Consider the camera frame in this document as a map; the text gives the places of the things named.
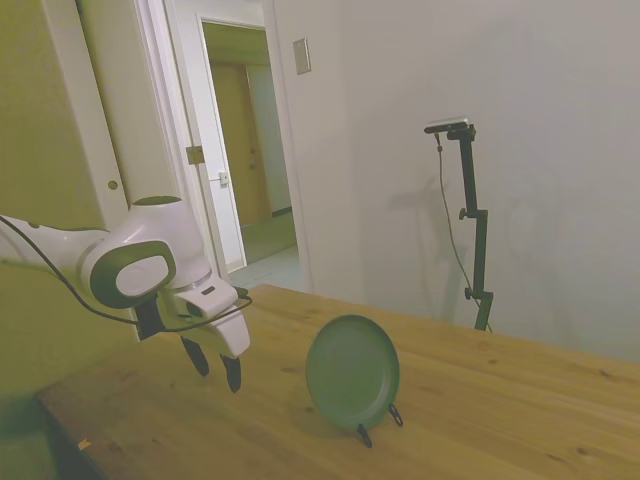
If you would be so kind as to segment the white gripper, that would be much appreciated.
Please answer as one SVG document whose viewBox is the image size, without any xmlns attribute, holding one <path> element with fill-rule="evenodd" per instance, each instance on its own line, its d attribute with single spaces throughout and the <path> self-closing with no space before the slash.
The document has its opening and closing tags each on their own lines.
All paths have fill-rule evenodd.
<svg viewBox="0 0 640 480">
<path fill-rule="evenodd" d="M 222 354 L 220 359 L 225 368 L 229 389 L 232 393 L 240 390 L 242 368 L 238 357 L 250 346 L 249 330 L 241 311 L 230 307 L 222 312 L 220 319 L 180 332 L 180 335 L 183 336 L 180 337 L 182 345 L 200 376 L 207 377 L 210 372 L 202 346 Z"/>
</svg>

